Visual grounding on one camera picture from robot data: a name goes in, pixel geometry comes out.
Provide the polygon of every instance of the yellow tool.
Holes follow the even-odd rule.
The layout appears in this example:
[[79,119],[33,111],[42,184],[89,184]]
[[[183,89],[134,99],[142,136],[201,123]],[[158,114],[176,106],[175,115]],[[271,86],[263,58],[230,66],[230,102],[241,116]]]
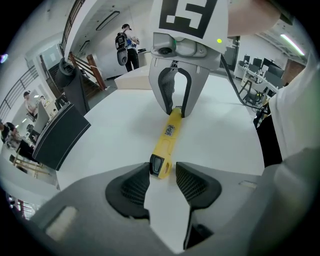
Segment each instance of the yellow tool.
[[150,174],[160,179],[164,179],[171,172],[171,153],[179,134],[181,120],[181,108],[175,107],[150,157]]

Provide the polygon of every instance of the black cable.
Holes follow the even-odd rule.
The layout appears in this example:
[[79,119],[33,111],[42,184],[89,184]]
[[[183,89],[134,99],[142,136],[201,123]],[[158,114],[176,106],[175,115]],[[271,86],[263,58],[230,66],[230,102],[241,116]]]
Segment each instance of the black cable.
[[225,69],[225,71],[226,71],[226,74],[227,74],[227,76],[228,76],[228,78],[229,78],[229,81],[230,81],[230,83],[231,83],[231,85],[232,85],[232,87],[233,87],[233,89],[234,89],[234,91],[235,91],[235,94],[236,94],[236,96],[238,97],[239,101],[240,101],[244,106],[250,107],[250,108],[252,108],[252,109],[260,110],[260,111],[262,111],[264,114],[267,115],[268,113],[267,113],[267,112],[264,112],[264,109],[263,109],[262,107],[257,107],[257,106],[248,105],[248,104],[246,104],[246,103],[243,101],[243,99],[240,97],[240,94],[239,94],[238,89],[237,89],[237,87],[236,87],[236,85],[235,85],[235,82],[234,82],[234,80],[233,80],[233,78],[232,78],[232,76],[231,76],[231,74],[230,74],[230,70],[229,70],[229,68],[228,68],[226,59],[225,59],[225,57],[224,57],[223,54],[221,54],[221,62],[222,62],[222,64],[223,64],[223,66],[224,66],[224,69]]

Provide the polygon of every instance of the barcode sticker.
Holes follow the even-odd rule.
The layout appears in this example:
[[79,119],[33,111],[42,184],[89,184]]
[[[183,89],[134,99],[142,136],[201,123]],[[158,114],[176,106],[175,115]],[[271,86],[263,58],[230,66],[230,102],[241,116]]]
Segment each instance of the barcode sticker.
[[169,124],[166,129],[165,129],[165,135],[168,135],[168,136],[172,136],[172,134],[174,133],[175,131],[175,126],[172,125],[172,124]]

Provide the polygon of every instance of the black rubber pad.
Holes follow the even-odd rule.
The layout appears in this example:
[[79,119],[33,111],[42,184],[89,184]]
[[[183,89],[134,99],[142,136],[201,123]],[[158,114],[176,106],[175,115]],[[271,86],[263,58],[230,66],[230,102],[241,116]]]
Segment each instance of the black rubber pad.
[[193,210],[209,207],[221,194],[219,181],[183,162],[176,163],[176,183]]
[[105,189],[108,203],[121,215],[135,219],[150,219],[144,208],[145,196],[150,185],[149,162],[113,179]]

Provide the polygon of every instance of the white tabletop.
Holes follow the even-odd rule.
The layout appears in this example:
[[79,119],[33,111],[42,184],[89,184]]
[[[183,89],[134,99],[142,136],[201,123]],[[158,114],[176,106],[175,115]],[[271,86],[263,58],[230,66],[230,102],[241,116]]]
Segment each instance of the white tabletop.
[[255,77],[261,79],[263,82],[266,82],[266,86],[267,86],[271,91],[273,91],[274,93],[277,93],[277,92],[279,91],[279,89],[276,88],[272,83],[268,82],[267,79],[266,79],[264,76],[252,72],[252,71],[251,71],[249,68],[247,68],[247,67],[240,66],[239,64],[238,64],[238,66],[239,66],[240,69],[244,70],[245,72],[249,73],[250,75],[255,76]]
[[[175,76],[174,106],[182,105],[186,81],[179,73]],[[113,92],[85,118],[91,127],[57,172],[61,189],[87,176],[148,162],[168,115],[152,90],[127,89]],[[208,77],[191,115],[182,120],[172,154],[172,163],[177,161],[262,174],[264,160],[256,129],[227,79]],[[175,253],[182,252],[189,205],[176,184],[175,170],[163,180],[150,177],[144,207],[155,233]]]

